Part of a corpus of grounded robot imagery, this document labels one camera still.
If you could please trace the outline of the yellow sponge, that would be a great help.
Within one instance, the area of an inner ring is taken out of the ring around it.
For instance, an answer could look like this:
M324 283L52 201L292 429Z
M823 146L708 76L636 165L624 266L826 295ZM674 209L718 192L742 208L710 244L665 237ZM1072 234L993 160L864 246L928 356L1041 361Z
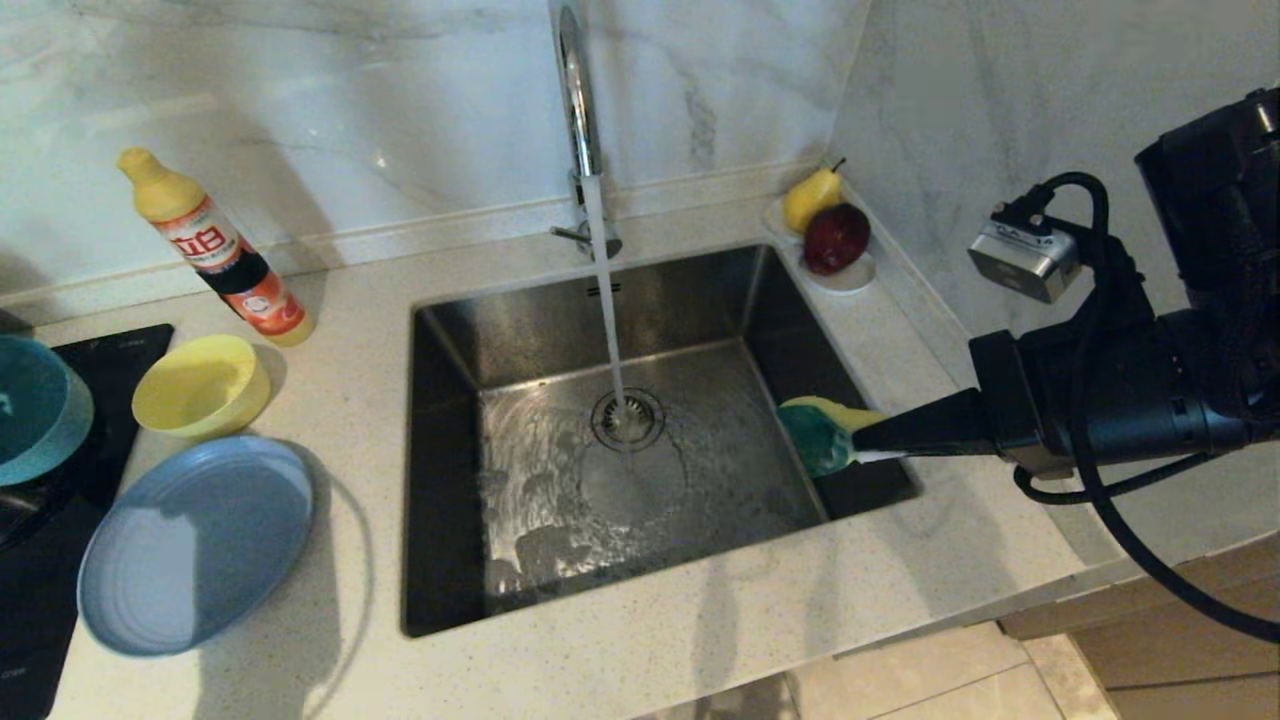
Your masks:
M782 402L777 415L812 479L829 477L855 464L852 434L886 419L865 409L828 398L803 396Z

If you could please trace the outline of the chrome faucet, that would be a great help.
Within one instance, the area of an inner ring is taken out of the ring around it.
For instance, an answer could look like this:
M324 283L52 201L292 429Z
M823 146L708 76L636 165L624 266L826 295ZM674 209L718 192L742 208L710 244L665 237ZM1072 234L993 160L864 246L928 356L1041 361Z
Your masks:
M602 177L604 167L594 111L588 31L579 0L547 0L547 9L570 141L571 197L576 205L575 215L579 220L579 227L575 229L556 227L552 233L572 240L591 258L594 255L593 237L584 181L590 177Z

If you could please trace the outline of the yellow plastic bowl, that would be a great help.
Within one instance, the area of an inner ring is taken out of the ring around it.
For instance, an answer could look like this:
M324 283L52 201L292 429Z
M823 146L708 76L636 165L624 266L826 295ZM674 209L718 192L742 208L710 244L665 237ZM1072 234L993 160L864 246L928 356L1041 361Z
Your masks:
M145 429L205 441L246 428L270 395L268 370L247 340L209 334L160 357L134 388L131 411Z

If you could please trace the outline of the white orange dish soap bottle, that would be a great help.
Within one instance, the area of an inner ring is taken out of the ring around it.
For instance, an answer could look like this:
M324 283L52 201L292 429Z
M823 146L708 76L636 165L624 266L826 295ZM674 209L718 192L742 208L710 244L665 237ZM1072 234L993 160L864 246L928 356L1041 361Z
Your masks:
M196 179L142 147L122 151L116 167L136 211L239 319L280 347L312 334L312 313Z

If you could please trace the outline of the teal plastic bowl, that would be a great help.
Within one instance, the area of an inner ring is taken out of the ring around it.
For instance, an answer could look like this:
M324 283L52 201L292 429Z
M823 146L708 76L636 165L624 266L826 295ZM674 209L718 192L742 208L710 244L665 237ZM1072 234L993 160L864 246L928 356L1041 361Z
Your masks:
M0 334L0 488L59 468L87 438L88 386L52 348Z

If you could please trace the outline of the stainless steel sink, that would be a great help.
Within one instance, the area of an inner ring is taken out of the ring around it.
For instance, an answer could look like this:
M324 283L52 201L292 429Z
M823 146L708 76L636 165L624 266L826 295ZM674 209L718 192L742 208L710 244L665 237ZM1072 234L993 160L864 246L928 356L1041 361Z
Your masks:
M612 392L593 277L429 304L411 323L402 632L419 638L918 496L897 461L809 478L774 414L864 400L765 245L611 272L623 387L666 409L596 441Z

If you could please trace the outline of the round metal sink drain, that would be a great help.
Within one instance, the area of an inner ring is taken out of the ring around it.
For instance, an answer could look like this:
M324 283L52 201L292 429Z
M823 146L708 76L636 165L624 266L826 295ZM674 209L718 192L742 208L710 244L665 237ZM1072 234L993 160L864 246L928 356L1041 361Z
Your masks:
M596 441L614 451L641 451L653 446L666 428L666 409L657 396L636 387L602 396L590 416Z

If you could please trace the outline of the small white dish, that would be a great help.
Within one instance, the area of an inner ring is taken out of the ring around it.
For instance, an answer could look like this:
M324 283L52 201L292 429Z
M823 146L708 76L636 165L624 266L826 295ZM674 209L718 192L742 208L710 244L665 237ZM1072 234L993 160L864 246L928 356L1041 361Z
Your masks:
M803 237L792 232L785 223L782 197L773 199L768 204L763 213L763 223L780 241L787 264L797 270L800 279L810 288L833 296L852 296L874 282L877 264L870 251L864 252L854 264L832 275L819 275L810 272L803 259Z

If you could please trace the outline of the dark red apple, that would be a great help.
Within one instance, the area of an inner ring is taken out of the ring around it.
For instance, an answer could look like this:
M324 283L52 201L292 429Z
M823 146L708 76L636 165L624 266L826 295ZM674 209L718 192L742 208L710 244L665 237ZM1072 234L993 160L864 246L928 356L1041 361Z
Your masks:
M870 245L870 222L850 202L818 211L810 220L803 245L806 269L833 275L859 260Z

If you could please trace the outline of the yellow pear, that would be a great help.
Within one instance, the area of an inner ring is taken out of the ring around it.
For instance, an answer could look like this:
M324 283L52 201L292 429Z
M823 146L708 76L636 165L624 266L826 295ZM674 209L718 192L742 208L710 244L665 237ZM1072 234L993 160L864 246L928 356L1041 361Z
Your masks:
M829 167L817 168L785 195L782 213L788 231L804 236L818 213L844 201L842 177L838 172L845 163L846 158L840 158Z

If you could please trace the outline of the wooden cabinet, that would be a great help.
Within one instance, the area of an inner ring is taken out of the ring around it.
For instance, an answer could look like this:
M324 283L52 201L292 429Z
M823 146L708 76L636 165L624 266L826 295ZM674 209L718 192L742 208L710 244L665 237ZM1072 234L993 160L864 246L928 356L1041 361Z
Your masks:
M1033 650L1073 652L1121 720L1280 720L1280 644L1202 616L1129 560L998 624Z

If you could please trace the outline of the running water stream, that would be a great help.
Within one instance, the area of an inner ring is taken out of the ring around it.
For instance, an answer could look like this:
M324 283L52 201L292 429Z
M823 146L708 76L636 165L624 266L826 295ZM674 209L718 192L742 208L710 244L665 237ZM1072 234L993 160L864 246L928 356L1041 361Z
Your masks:
M626 432L628 430L628 409L625 398L625 386L622 379L620 343L616 331L614 301L611 288L611 264L608 255L608 225L604 213L602 193L602 178L598 176L584 176L581 178L585 215L591 240L593 263L595 268L598 287L600 290L600 304L603 322L605 325L605 343L611 361L612 393L614 396L614 432L618 433L620 447L630 454L632 445Z

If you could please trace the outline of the blue-grey plate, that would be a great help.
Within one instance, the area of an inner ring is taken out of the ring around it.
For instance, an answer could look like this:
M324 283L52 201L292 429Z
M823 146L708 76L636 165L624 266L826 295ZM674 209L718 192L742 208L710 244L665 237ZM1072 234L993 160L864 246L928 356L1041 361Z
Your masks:
M232 436L145 473L93 533L77 577L87 632L127 657L184 653L283 582L314 519L308 466L291 446Z

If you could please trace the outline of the black induction cooktop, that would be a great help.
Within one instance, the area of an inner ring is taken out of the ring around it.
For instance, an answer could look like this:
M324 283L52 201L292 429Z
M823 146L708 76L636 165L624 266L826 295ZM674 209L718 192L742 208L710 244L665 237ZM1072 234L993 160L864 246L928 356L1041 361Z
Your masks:
M55 350L86 382L95 419L63 465L0 488L0 720L45 720L52 710L78 620L81 561L138 434L131 400L173 333L151 325Z

